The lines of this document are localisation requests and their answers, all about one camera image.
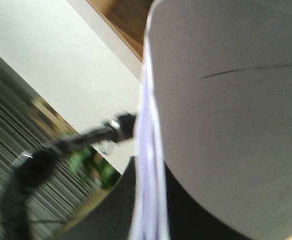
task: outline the white wall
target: white wall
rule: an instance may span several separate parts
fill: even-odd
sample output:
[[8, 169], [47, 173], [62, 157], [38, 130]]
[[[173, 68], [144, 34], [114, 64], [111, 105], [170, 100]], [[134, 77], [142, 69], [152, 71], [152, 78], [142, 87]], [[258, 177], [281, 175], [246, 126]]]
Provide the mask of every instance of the white wall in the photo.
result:
[[[66, 0], [0, 0], [0, 57], [81, 132], [137, 110], [141, 63], [84, 0], [69, 2], [85, 21]], [[129, 142], [106, 158], [123, 172], [131, 155]]]

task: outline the blurry background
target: blurry background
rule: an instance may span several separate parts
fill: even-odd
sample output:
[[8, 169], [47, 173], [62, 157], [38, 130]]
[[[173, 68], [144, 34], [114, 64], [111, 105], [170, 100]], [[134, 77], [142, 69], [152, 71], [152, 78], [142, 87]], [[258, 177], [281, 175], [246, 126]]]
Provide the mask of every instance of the blurry background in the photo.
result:
[[[0, 195], [22, 151], [137, 111], [151, 2], [0, 0]], [[34, 239], [64, 231], [104, 199], [133, 146], [110, 155], [89, 147], [60, 163], [29, 202]]]

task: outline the green object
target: green object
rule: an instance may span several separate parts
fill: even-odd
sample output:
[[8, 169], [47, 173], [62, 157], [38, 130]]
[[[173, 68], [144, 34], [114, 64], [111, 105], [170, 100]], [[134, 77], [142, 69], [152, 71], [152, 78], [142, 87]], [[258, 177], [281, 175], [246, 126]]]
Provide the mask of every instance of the green object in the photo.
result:
[[104, 190], [112, 189], [120, 178], [120, 173], [92, 146], [72, 153], [67, 162], [70, 172], [82, 183], [92, 179]]

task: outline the wooden surface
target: wooden surface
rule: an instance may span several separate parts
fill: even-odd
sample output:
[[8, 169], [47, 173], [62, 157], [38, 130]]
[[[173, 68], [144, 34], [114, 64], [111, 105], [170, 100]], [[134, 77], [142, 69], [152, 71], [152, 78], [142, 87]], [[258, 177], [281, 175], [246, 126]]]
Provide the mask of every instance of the wooden surface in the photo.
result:
[[142, 59], [147, 15], [153, 0], [87, 0]]

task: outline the white paper sheet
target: white paper sheet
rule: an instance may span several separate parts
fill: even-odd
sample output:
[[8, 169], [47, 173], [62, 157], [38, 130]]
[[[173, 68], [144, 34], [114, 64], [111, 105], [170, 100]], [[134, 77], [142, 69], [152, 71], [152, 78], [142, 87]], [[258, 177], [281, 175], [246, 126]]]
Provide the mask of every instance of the white paper sheet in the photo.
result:
[[168, 240], [167, 197], [158, 111], [153, 94], [153, 73], [148, 31], [153, 3], [147, 20], [144, 41], [142, 98], [137, 119], [136, 196], [130, 240]]

